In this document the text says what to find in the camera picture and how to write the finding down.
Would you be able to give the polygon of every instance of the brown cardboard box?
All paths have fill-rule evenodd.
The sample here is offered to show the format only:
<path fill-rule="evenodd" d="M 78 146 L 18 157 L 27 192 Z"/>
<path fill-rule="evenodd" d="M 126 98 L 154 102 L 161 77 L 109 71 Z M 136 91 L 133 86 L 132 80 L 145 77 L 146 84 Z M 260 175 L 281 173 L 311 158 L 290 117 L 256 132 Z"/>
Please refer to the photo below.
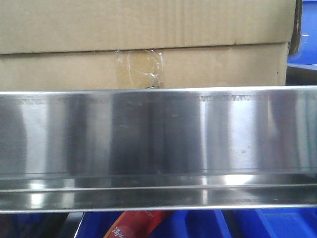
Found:
<path fill-rule="evenodd" d="M 285 83 L 288 44 L 0 56 L 1 90 L 265 86 Z"/>
<path fill-rule="evenodd" d="M 295 3 L 0 0 L 0 54 L 290 42 Z"/>

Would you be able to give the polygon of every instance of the blue plastic crate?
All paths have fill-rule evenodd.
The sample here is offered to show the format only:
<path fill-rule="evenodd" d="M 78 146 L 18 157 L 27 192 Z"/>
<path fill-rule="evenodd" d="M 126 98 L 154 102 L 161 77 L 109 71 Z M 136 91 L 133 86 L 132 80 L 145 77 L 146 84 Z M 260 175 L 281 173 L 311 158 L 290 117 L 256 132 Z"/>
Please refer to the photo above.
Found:
<path fill-rule="evenodd" d="M 299 51 L 289 63 L 317 64 L 317 0 L 303 1 L 302 36 Z"/>
<path fill-rule="evenodd" d="M 164 220 L 150 238 L 231 238 L 220 210 L 176 211 Z"/>
<path fill-rule="evenodd" d="M 236 210 L 235 217 L 247 238 L 315 238 L 317 209 Z"/>
<path fill-rule="evenodd" d="M 103 238 L 120 212 L 87 212 L 76 238 Z M 166 218 L 149 238 L 231 238 L 220 210 L 175 211 Z"/>

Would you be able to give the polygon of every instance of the blue plastic bin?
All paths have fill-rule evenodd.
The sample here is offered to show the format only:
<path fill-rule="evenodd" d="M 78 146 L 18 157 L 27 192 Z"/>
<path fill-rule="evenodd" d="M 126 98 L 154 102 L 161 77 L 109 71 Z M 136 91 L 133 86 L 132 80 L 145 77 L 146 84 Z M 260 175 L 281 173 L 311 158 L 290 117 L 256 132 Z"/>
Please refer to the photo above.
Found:
<path fill-rule="evenodd" d="M 120 212 L 87 212 L 76 238 L 103 238 Z M 175 211 L 166 218 L 149 238 L 231 238 L 220 210 Z"/>
<path fill-rule="evenodd" d="M 302 36 L 299 51 L 289 63 L 317 64 L 317 0 L 303 0 Z"/>
<path fill-rule="evenodd" d="M 234 211 L 246 238 L 315 238 L 317 209 L 256 209 Z"/>

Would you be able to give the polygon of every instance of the red packaging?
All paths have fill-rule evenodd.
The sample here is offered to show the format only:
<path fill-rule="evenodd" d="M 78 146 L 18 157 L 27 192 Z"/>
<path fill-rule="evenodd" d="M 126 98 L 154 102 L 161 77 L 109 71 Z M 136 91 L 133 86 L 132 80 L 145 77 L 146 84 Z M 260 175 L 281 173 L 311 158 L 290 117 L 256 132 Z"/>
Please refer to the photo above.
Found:
<path fill-rule="evenodd" d="M 104 238 L 146 238 L 172 211 L 127 211 L 111 226 Z"/>

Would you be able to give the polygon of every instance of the stainless steel shelf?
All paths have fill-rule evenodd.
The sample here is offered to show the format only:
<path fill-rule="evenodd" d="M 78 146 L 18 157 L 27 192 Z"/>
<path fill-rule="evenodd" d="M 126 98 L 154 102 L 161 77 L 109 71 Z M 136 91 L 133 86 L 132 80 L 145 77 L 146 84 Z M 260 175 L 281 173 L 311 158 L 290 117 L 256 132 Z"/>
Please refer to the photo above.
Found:
<path fill-rule="evenodd" d="M 0 212 L 317 205 L 317 87 L 0 93 Z"/>

